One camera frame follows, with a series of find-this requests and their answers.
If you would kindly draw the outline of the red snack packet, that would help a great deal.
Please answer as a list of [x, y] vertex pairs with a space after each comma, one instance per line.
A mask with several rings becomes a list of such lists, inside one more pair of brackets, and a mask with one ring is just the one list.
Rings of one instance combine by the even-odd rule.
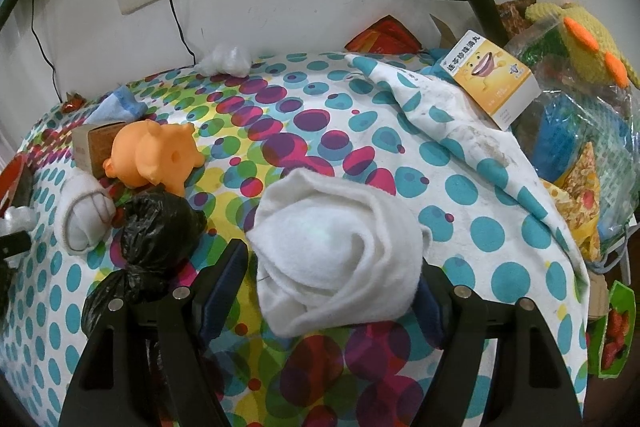
[[356, 53], [416, 54], [422, 44], [399, 20], [386, 15], [345, 44], [345, 49]]

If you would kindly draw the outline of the yellow knitted duck toy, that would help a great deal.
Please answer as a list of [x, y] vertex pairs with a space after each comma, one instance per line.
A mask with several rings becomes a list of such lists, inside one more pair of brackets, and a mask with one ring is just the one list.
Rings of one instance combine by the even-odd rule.
[[525, 10], [525, 18], [531, 23], [549, 17], [559, 21], [570, 64], [582, 80], [605, 86], [614, 84], [620, 89], [631, 84], [639, 88], [639, 75], [597, 17], [575, 3], [536, 2]]

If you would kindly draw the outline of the white sock small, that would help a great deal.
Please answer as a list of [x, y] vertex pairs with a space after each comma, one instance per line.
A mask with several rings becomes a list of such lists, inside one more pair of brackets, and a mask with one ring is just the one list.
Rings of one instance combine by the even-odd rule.
[[73, 168], [63, 182], [54, 215], [54, 235], [67, 254], [79, 256], [111, 231], [114, 200], [88, 172]]

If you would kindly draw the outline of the brown cardboard Marubi box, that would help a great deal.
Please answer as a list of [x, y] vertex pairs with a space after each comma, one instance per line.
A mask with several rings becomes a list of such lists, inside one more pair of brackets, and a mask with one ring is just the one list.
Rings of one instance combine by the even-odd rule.
[[75, 166], [91, 173], [96, 179], [104, 176], [103, 163], [111, 156], [116, 134], [126, 124], [122, 121], [105, 124], [82, 124], [72, 130], [72, 150]]

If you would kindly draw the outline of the orange rubber toy animal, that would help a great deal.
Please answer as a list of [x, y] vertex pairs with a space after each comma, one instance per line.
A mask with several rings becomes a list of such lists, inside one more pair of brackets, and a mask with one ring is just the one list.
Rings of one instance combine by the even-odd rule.
[[103, 161], [105, 176], [129, 188], [163, 185], [183, 197], [186, 179], [205, 164], [194, 130], [192, 122], [159, 124], [147, 119], [126, 124], [115, 136], [111, 156]]

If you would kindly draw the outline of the yellow medicine box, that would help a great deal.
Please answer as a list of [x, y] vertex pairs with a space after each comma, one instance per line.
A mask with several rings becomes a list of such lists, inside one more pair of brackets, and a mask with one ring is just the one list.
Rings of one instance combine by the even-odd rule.
[[440, 67], [501, 129], [508, 129], [541, 95], [532, 71], [477, 32], [469, 30]]

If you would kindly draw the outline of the white sock large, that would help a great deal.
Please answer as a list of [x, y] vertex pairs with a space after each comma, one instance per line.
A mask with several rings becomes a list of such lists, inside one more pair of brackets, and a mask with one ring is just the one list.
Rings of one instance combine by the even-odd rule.
[[260, 313], [283, 338], [402, 317], [432, 243], [396, 196], [306, 168], [266, 188], [246, 238]]

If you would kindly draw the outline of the red orange candy wrapper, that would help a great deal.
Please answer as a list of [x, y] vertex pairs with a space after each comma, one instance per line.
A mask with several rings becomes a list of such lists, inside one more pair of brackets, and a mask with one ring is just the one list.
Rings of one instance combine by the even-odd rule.
[[66, 100], [61, 106], [61, 112], [63, 114], [70, 114], [81, 109], [87, 103], [86, 99], [76, 92], [67, 92]]

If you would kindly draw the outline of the green strawberry carton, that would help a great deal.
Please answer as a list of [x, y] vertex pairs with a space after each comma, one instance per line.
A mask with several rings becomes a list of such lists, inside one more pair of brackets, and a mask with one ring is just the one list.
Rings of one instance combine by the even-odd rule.
[[608, 309], [589, 324], [588, 373], [600, 379], [617, 378], [622, 373], [634, 339], [637, 307], [634, 291], [615, 281], [608, 292]]

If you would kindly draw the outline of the clear plastic bag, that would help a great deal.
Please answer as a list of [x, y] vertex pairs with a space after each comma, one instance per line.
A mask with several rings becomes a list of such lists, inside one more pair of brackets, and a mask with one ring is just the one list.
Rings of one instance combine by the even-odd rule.
[[195, 70], [203, 75], [212, 77], [215, 75], [229, 75], [236, 78], [245, 78], [252, 68], [252, 57], [245, 46], [232, 46], [228, 43], [217, 44], [212, 52], [207, 53]]

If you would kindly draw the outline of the polka dot bed sheet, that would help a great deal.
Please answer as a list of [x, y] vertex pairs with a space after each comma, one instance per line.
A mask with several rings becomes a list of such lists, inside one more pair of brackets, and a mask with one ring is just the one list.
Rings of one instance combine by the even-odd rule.
[[[189, 284], [253, 225], [266, 187], [305, 167], [395, 195], [433, 237], [427, 260], [485, 299], [537, 303], [576, 395], [587, 387], [587, 271], [564, 220], [514, 136], [487, 147], [462, 131], [468, 96], [424, 72], [425, 58], [295, 53], [267, 57], [245, 79], [190, 68], [131, 85], [161, 124], [195, 128], [205, 165], [186, 199], [206, 213]], [[90, 108], [43, 115], [22, 144], [34, 173], [32, 248], [18, 262], [1, 324], [1, 373], [29, 417], [54, 426], [84, 350], [87, 295], [122, 263], [118, 238], [75, 257], [54, 234], [74, 167], [70, 134]], [[396, 322], [273, 335], [247, 277], [213, 355], [235, 426], [405, 426], [439, 353], [412, 315]]]

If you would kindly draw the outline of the black plastic bag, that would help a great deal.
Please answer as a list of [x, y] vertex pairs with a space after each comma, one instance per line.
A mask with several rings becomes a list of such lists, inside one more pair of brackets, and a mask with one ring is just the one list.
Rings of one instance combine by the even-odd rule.
[[115, 298], [154, 299], [178, 277], [206, 230], [204, 211], [180, 196], [153, 188], [124, 206], [119, 246], [125, 264], [91, 291], [81, 313], [81, 329], [91, 336]]

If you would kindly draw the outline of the round red worn tray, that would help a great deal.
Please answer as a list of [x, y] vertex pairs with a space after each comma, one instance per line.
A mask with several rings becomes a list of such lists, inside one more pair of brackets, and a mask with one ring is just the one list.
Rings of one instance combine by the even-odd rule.
[[0, 176], [0, 217], [3, 217], [10, 207], [28, 206], [32, 197], [34, 181], [32, 169], [28, 165], [25, 153], [16, 154]]

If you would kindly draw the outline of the light blue rolled sock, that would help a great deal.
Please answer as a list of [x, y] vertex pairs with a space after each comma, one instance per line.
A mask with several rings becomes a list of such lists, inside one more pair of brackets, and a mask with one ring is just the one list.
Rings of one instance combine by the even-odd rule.
[[147, 110], [148, 106], [139, 102], [128, 87], [120, 86], [104, 98], [87, 117], [85, 124], [111, 124], [112, 122], [131, 124], [140, 120]]

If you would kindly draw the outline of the clear bag of items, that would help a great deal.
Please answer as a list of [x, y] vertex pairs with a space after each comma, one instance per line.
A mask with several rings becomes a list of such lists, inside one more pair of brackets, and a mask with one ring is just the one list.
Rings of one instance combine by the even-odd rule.
[[606, 69], [588, 81], [575, 64], [582, 49], [557, 15], [508, 45], [541, 89], [513, 132], [549, 183], [582, 257], [594, 263], [623, 237], [639, 204], [639, 97]]

